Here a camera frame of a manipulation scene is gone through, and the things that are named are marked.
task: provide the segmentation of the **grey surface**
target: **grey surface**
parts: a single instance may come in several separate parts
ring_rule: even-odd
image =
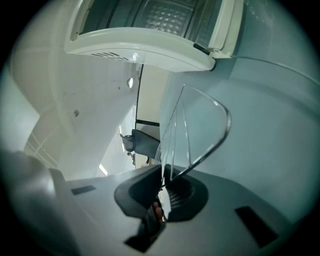
[[[61,172],[46,169],[35,158],[24,154],[1,156],[6,156],[7,163],[14,163],[11,172],[1,173],[1,177],[15,213],[33,238],[51,253],[141,255],[124,244],[137,233],[141,221],[123,214],[114,200],[114,192],[123,181],[148,171],[149,166],[65,182]],[[258,253],[258,245],[235,213],[242,206],[251,207],[280,237],[291,227],[279,212],[243,186],[197,171],[192,177],[208,188],[207,204],[190,221],[167,223],[145,255]],[[85,186],[96,189],[72,194],[72,189]]]
[[[236,54],[282,63],[320,81],[315,51],[290,15],[271,1],[249,2],[259,11],[246,7]],[[293,223],[308,214],[319,194],[319,85],[298,72],[239,58],[218,60],[212,72],[171,74],[160,108],[161,136],[184,83],[220,101],[232,116],[229,137],[197,170],[240,183]],[[194,160],[217,141],[223,119],[191,92],[183,102]],[[185,167],[183,132],[176,145],[174,162]]]
[[[189,174],[207,187],[208,202],[192,220],[168,222],[150,255],[256,255],[260,249],[235,212],[243,206],[250,206],[280,236],[290,228],[283,215],[243,186],[198,171]]]
[[[0,148],[23,151],[40,115],[17,86],[8,64],[0,73]]]

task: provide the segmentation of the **white wall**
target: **white wall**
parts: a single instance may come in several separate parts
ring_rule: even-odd
[[[137,98],[129,63],[64,52],[77,0],[54,0],[30,22],[9,59],[13,78],[40,113],[26,151],[67,180],[95,177],[121,121]],[[79,116],[73,112],[79,110]]]
[[[0,148],[23,151],[39,117],[5,65],[0,74]]]
[[[137,103],[137,119],[159,123],[159,108],[167,86],[170,72],[158,67],[144,65],[139,99]]]

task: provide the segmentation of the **white panel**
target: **white panel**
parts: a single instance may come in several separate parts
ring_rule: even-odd
[[[47,136],[60,124],[57,109],[53,107],[45,114],[40,116],[39,121],[34,127],[33,134],[42,143]]]
[[[0,84],[0,146],[12,152],[23,151],[39,114],[20,92],[7,66]]]
[[[53,102],[49,86],[49,51],[15,51],[12,63],[16,84],[40,113]]]
[[[221,50],[224,47],[227,37],[235,0],[223,0],[216,24],[209,43],[210,47]]]
[[[70,54],[100,54],[105,55],[104,58],[117,60],[120,57],[125,58],[121,59],[125,62],[151,65],[173,72],[206,71],[215,65],[215,60],[194,48],[193,42],[148,28],[102,29],[80,35],[71,41],[69,33],[73,22],[70,23],[65,42],[65,51]]]
[[[169,74],[169,71],[161,68],[147,65],[143,67],[137,103],[137,119],[159,123],[159,108]]]

